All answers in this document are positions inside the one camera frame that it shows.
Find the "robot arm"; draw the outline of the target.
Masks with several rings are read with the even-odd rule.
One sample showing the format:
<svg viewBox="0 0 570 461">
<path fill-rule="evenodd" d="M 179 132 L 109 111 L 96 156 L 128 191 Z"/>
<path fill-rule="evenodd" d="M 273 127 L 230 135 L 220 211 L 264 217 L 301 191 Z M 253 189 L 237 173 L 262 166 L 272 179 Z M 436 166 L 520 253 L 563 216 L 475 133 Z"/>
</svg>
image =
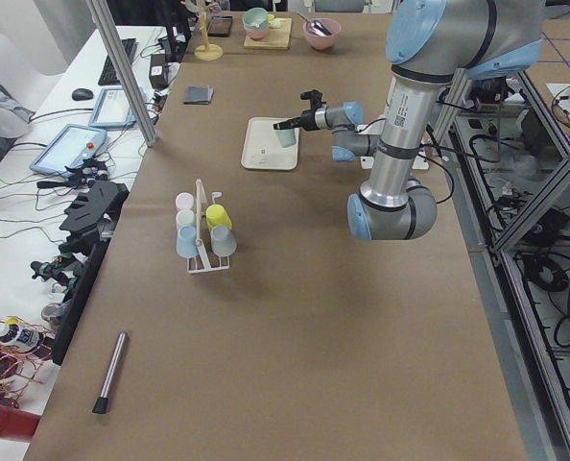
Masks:
<svg viewBox="0 0 570 461">
<path fill-rule="evenodd" d="M 333 159 L 371 155 L 369 178 L 347 200 L 351 233 L 361 240 L 408 240 L 436 222 L 437 202 L 412 173 L 431 112 L 457 69 L 472 80 L 510 76 L 533 65 L 541 50 L 542 1 L 404 1 L 388 30 L 394 77 L 379 135 L 361 135 L 356 102 L 330 108 L 317 91 L 310 109 L 278 122 L 277 134 L 302 128 L 333 133 Z"/>
</svg>

